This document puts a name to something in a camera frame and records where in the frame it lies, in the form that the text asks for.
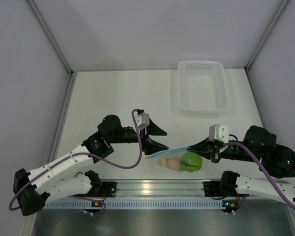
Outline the green fake melon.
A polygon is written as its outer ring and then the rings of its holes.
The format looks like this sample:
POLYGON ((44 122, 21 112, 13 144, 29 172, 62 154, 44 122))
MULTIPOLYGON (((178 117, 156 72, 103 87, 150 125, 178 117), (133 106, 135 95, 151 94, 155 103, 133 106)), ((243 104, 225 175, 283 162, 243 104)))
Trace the green fake melon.
POLYGON ((186 152, 181 157, 181 170, 185 172, 196 172, 202 167, 202 157, 193 153, 186 152))

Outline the beige fake garlic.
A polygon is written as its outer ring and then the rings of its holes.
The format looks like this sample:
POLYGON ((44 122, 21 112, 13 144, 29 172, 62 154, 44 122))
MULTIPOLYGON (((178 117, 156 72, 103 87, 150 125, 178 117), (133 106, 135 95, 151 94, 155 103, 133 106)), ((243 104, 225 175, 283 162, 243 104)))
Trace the beige fake garlic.
POLYGON ((167 167, 168 166, 168 158, 164 157, 164 158, 160 158, 158 160, 158 164, 162 167, 167 167))

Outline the clear zip top bag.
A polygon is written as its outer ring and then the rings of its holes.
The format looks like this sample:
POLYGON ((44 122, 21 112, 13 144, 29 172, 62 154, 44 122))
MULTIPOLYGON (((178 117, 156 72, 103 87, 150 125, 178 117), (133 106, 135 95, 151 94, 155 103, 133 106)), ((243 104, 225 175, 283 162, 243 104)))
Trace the clear zip top bag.
POLYGON ((212 167, 209 160, 199 154, 188 151, 187 147, 170 149, 146 155, 145 159, 155 162, 162 168, 176 172, 203 172, 212 167))

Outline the pink fake egg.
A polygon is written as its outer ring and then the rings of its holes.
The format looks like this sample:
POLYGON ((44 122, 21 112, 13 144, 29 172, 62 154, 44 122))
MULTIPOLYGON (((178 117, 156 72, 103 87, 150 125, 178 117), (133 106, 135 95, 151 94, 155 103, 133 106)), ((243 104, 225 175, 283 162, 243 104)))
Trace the pink fake egg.
POLYGON ((170 170, 180 171, 180 169, 181 169, 180 159, 179 158, 169 158, 167 167, 170 170))

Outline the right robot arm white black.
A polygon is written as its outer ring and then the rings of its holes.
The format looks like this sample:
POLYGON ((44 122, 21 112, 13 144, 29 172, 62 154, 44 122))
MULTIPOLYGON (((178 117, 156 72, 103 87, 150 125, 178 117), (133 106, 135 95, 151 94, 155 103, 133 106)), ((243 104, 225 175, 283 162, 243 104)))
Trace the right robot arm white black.
POLYGON ((276 135, 251 126, 243 141, 229 138, 229 128, 212 125, 208 137, 187 148, 189 152, 219 163, 221 159, 256 163, 265 179, 245 176, 243 171, 224 171, 219 189, 225 195, 255 195, 285 203, 295 210, 295 152, 279 145, 276 135))

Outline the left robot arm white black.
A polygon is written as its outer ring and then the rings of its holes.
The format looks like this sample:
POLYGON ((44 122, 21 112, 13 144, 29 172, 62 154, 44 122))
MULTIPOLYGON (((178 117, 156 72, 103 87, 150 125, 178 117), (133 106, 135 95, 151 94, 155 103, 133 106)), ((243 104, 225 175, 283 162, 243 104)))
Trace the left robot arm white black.
POLYGON ((68 154, 30 171, 18 170, 14 176, 14 197, 9 210, 20 210, 23 216, 29 216, 59 199, 102 196, 102 181, 90 169, 95 163, 102 161, 125 170, 133 169, 140 163, 136 161, 131 166, 122 166, 106 160, 114 152, 113 144, 138 144, 138 159, 144 154, 168 150, 166 145, 151 138, 166 136, 167 132, 158 127, 144 110, 135 109, 131 116, 134 125, 123 127, 118 116, 108 115, 98 125, 97 132, 68 154))

